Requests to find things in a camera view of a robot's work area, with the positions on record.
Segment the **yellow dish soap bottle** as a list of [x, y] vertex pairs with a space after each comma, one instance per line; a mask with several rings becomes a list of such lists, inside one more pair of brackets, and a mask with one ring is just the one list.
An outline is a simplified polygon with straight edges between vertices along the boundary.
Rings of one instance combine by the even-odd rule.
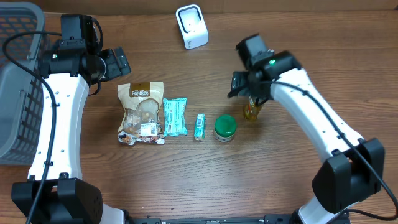
[[256, 104], [257, 98], [249, 97], [249, 101], [243, 107], [243, 115], [246, 120], [248, 121], [255, 121], [257, 120], [258, 114], [262, 109], [262, 105]]

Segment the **green lid white jar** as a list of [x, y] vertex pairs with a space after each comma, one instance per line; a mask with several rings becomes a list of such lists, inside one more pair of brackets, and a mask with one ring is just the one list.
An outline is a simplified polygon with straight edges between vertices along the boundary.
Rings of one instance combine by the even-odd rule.
[[214, 136], [220, 142], [232, 140], [237, 129], [236, 120], [228, 114], [223, 114], [217, 118], [214, 125]]

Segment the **brown mushroom snack bag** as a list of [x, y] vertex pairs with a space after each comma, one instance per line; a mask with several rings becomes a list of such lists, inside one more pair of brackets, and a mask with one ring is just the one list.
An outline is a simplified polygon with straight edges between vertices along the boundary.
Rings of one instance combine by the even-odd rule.
[[164, 131], [159, 110], [164, 96], [163, 82], [127, 83], [118, 85], [118, 98], [124, 117], [118, 129], [119, 142], [164, 144]]

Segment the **small teal gum pack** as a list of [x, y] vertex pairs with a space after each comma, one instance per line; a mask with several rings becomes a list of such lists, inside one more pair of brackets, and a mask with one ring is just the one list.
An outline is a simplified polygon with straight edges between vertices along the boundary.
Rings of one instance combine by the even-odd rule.
[[197, 114], [195, 121], [194, 138], [197, 141], [205, 140], [206, 118], [204, 114]]

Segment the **teal snack packet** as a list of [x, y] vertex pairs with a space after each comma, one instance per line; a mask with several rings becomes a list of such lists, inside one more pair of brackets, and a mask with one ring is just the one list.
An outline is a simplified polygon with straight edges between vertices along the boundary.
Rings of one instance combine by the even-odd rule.
[[187, 135], [185, 122], [186, 98], [163, 99], [165, 136]]

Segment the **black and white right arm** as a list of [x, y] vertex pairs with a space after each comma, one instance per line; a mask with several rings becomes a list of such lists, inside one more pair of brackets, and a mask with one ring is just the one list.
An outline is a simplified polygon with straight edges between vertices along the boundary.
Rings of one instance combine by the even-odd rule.
[[239, 50], [244, 71], [234, 72], [229, 97], [254, 96], [280, 103], [318, 152], [322, 166], [312, 180], [314, 197], [291, 215], [266, 215], [267, 223], [349, 223], [352, 205], [384, 185], [385, 150], [365, 140], [319, 94], [307, 71], [288, 51]]

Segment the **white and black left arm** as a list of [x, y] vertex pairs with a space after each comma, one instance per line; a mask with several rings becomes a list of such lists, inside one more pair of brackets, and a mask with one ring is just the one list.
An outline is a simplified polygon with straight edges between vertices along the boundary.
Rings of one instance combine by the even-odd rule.
[[103, 202], [99, 188], [82, 179], [80, 137], [90, 86], [131, 72], [122, 48], [46, 51], [37, 152], [28, 179], [12, 186], [12, 201], [28, 223], [132, 223], [126, 210]]

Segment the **white barcode scanner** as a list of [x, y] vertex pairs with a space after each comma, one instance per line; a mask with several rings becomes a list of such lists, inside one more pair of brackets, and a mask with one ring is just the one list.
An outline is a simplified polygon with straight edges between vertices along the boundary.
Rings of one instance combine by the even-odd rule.
[[208, 43], [208, 29], [202, 11], [197, 4], [178, 8], [175, 16], [187, 50], [201, 47]]

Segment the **grey plastic shopping basket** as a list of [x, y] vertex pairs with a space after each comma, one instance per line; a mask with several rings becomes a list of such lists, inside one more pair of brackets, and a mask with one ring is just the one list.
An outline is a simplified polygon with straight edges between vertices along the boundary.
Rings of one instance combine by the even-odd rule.
[[[37, 60], [50, 48], [43, 35], [45, 17], [30, 2], [1, 3], [1, 41], [24, 33], [7, 45], [10, 58], [35, 70]], [[34, 160], [43, 108], [41, 83], [1, 55], [1, 164], [30, 165]]]

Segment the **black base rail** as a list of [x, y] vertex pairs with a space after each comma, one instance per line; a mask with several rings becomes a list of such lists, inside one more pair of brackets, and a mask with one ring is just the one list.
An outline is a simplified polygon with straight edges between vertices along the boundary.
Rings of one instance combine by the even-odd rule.
[[265, 215], [264, 217], [239, 217], [239, 218], [186, 218], [161, 220], [160, 218], [131, 218], [128, 224], [294, 224], [301, 223], [297, 214]]

